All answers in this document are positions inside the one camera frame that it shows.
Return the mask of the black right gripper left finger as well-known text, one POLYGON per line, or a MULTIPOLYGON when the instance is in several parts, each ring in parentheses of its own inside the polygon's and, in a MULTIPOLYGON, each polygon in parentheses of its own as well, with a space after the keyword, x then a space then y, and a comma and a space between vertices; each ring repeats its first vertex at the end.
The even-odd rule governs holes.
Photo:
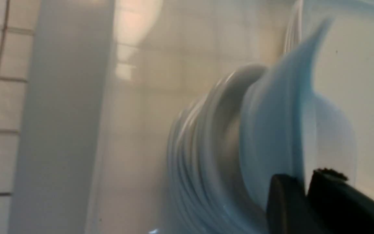
POLYGON ((295 178, 285 174, 272 176, 266 219, 270 234, 309 234, 305 193, 295 178))

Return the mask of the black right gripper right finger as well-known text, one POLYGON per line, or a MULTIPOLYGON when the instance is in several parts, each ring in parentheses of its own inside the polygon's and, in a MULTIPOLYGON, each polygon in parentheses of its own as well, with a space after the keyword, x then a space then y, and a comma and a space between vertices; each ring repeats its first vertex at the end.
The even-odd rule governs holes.
POLYGON ((374 200, 333 169, 313 171, 307 198, 334 234, 374 234, 374 200))

